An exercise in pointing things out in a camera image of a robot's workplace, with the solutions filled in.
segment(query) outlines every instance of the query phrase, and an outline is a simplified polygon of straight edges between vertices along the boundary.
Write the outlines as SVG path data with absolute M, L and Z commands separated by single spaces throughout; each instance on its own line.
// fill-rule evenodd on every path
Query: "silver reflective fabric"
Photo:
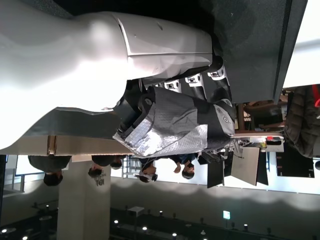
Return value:
M 228 104 L 230 107 L 232 107 L 232 103 L 228 99 L 224 98 L 224 99 L 221 99 L 221 101 Z
M 137 157 L 191 154 L 207 148 L 208 125 L 199 125 L 191 97 L 155 87 L 155 101 L 145 119 L 126 138 L 113 138 Z

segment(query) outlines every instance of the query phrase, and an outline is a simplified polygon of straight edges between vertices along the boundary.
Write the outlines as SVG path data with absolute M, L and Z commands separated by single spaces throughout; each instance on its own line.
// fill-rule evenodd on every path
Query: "white column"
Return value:
M 110 166 L 98 183 L 88 175 L 91 161 L 70 162 L 59 186 L 58 240 L 109 239 Z

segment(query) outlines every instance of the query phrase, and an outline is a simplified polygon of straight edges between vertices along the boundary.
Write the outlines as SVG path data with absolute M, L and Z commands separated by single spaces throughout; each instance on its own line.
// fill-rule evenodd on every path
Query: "person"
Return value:
M 141 171 L 137 177 L 140 179 L 140 181 L 146 184 L 150 181 L 157 181 L 157 168 L 154 166 L 154 161 L 158 159 L 159 157 L 139 158 L 141 162 Z
M 176 164 L 174 173 L 180 173 L 181 165 L 184 165 L 182 176 L 188 180 L 192 179 L 195 176 L 195 166 L 192 164 L 192 161 L 196 159 L 196 155 L 194 153 L 172 155 L 169 156 L 169 158 Z
M 62 169 L 66 168 L 71 156 L 28 156 L 29 163 L 36 169 L 44 171 L 43 182 L 51 187 L 57 186 L 64 179 Z
M 102 174 L 103 168 L 109 166 L 114 169 L 120 169 L 122 167 L 122 159 L 125 155 L 92 155 L 92 166 L 89 168 L 88 175 L 92 178 L 96 178 Z

